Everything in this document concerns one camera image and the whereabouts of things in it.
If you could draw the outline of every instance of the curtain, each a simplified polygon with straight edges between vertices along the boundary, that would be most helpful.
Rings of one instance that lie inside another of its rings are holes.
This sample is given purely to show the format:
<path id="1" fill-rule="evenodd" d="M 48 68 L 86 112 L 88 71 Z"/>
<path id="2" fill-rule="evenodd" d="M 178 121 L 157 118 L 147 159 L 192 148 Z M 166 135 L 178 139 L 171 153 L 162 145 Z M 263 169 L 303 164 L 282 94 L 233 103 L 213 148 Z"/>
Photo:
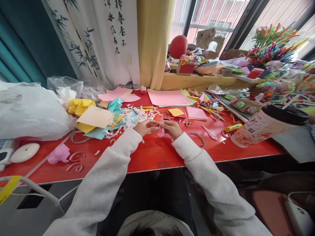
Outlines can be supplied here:
<path id="1" fill-rule="evenodd" d="M 47 0 L 83 77 L 140 85 L 136 0 Z"/>
<path id="2" fill-rule="evenodd" d="M 40 0 L 0 1 L 0 77 L 40 82 L 75 73 Z"/>
<path id="3" fill-rule="evenodd" d="M 141 85 L 160 90 L 170 40 L 175 0 L 137 0 Z"/>

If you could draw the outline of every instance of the red balloon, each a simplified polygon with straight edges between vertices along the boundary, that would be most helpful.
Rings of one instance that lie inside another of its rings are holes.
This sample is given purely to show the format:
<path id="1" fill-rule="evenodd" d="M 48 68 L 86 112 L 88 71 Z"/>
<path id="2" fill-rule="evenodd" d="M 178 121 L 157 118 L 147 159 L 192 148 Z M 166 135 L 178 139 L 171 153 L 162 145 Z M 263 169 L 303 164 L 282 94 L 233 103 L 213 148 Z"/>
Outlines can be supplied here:
<path id="1" fill-rule="evenodd" d="M 170 55 L 174 59 L 179 59 L 188 49 L 188 41 L 186 36 L 176 36 L 170 44 Z"/>

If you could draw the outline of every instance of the hair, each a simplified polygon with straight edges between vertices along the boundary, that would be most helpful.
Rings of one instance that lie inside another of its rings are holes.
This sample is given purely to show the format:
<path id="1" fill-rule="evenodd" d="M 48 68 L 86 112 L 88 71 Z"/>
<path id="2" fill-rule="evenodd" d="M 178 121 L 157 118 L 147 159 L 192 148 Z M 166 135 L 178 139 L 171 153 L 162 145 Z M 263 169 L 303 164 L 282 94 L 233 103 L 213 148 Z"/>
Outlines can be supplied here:
<path id="1" fill-rule="evenodd" d="M 171 231 L 161 232 L 163 236 L 183 236 L 179 229 L 175 226 Z M 129 236 L 155 236 L 155 232 L 152 228 L 137 226 Z"/>

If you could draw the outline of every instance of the yellow curtain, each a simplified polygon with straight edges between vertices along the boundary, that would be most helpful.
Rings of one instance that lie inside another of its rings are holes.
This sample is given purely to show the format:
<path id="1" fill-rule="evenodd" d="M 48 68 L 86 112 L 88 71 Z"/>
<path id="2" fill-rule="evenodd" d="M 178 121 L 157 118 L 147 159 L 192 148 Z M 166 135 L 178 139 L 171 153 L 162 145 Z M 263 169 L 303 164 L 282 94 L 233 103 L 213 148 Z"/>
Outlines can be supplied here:
<path id="1" fill-rule="evenodd" d="M 160 90 L 175 0 L 137 0 L 141 85 Z"/>

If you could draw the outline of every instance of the teal curtain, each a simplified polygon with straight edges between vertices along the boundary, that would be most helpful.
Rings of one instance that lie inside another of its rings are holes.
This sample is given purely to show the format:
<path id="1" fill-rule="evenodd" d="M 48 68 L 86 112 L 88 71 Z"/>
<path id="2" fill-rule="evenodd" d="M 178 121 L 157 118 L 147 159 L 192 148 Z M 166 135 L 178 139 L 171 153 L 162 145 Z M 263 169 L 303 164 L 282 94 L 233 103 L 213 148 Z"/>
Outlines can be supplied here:
<path id="1" fill-rule="evenodd" d="M 41 0 L 0 0 L 0 77 L 40 82 L 49 76 L 76 78 Z"/>

